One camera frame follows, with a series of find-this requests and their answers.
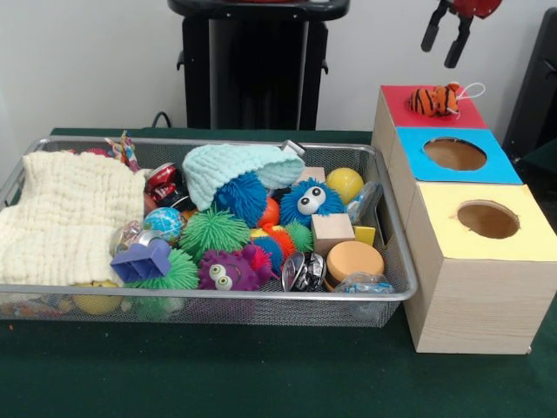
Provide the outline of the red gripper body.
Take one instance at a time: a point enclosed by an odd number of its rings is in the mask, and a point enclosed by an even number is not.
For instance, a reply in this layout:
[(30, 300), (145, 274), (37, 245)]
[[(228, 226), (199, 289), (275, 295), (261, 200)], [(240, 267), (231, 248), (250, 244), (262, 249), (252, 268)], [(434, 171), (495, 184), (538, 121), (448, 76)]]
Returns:
[(453, 9), (461, 17), (491, 16), (501, 5), (502, 0), (453, 0)]

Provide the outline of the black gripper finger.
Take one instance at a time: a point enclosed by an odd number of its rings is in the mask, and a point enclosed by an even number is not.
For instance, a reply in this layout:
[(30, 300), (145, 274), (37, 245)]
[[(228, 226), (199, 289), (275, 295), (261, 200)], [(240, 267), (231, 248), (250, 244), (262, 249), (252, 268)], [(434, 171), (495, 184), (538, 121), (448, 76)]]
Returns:
[(437, 8), (433, 11), (426, 27), (426, 32), (421, 41), (421, 49), (424, 52), (430, 52), (440, 28), (440, 20), (450, 9), (451, 3), (447, 0), (440, 0)]
[(470, 27), (472, 25), (473, 17), (464, 17), (459, 15), (459, 20), (458, 36), (452, 42), (444, 62), (447, 69), (454, 69), (457, 66), (462, 51), (464, 50), (466, 42), (470, 36)]

